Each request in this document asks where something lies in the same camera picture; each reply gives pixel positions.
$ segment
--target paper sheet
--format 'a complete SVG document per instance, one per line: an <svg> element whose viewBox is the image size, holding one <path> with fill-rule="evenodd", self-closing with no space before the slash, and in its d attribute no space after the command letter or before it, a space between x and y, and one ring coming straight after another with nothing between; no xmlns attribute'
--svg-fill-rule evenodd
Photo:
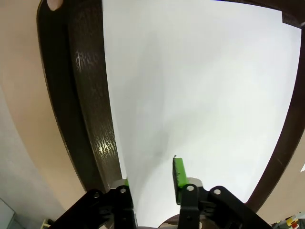
<svg viewBox="0 0 305 229"><path fill-rule="evenodd" d="M301 31L281 12L209 0L103 0L115 138L139 226L179 213L188 177L246 202L281 133Z"/></svg>

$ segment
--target black bracket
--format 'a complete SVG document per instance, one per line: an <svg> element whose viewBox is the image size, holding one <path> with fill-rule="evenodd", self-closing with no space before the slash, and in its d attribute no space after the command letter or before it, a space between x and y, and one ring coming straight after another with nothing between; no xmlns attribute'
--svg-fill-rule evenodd
<svg viewBox="0 0 305 229"><path fill-rule="evenodd" d="M114 220L116 229L136 229L132 197L127 185L106 194L93 189L69 208L50 229L98 229Z"/></svg>

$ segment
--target beige wall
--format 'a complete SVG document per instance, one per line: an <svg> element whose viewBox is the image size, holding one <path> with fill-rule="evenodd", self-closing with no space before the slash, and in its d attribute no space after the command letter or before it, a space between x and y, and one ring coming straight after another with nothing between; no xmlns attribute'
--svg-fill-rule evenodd
<svg viewBox="0 0 305 229"><path fill-rule="evenodd" d="M281 179L258 211L258 214L268 223L305 211L305 171L300 172L304 163L305 134Z"/></svg>
<svg viewBox="0 0 305 229"><path fill-rule="evenodd" d="M84 189L71 164L52 111L39 51L39 0L0 3L0 86L25 148L64 209Z"/></svg>

